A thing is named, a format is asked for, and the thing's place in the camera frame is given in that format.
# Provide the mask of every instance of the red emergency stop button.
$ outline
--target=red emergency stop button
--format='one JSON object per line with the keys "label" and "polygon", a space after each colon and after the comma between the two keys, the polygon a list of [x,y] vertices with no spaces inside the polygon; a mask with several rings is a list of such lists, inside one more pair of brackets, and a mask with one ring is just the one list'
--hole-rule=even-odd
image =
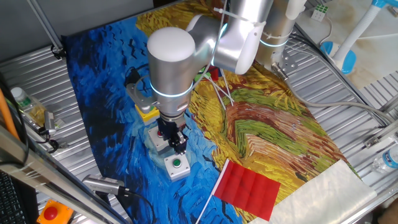
{"label": "red emergency stop button", "polygon": [[54,207],[49,207],[44,211],[44,218],[46,220],[53,220],[58,215],[58,210]]}

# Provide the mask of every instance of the white wall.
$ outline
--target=white wall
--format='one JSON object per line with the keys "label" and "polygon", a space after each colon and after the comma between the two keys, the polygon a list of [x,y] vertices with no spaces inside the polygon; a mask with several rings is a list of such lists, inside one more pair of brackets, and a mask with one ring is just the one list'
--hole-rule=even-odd
{"label": "white wall", "polygon": [[[152,0],[38,0],[58,35],[152,9]],[[26,0],[0,0],[0,62],[51,44]]]}

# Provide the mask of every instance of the plastic bottle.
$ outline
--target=plastic bottle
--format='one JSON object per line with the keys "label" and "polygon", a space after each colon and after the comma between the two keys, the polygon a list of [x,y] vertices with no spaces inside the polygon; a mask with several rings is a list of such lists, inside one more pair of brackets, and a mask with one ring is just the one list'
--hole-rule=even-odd
{"label": "plastic bottle", "polygon": [[25,115],[39,126],[44,126],[45,107],[36,98],[29,96],[19,87],[11,90],[12,96],[17,101]]}
{"label": "plastic bottle", "polygon": [[398,169],[398,146],[395,146],[373,161],[373,170],[382,174]]}

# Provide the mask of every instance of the white cloth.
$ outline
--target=white cloth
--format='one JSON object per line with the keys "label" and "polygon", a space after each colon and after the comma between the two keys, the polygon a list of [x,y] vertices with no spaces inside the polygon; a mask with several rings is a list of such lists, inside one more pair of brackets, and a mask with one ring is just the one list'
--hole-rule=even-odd
{"label": "white cloth", "polygon": [[376,195],[340,160],[278,203],[269,222],[256,218],[249,224],[341,223]]}

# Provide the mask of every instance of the green button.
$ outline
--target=green button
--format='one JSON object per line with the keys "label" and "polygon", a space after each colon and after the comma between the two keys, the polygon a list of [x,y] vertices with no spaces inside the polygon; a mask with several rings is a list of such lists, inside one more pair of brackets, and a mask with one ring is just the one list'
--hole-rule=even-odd
{"label": "green button", "polygon": [[181,161],[179,159],[174,159],[173,166],[174,167],[179,167],[180,165],[181,165]]}

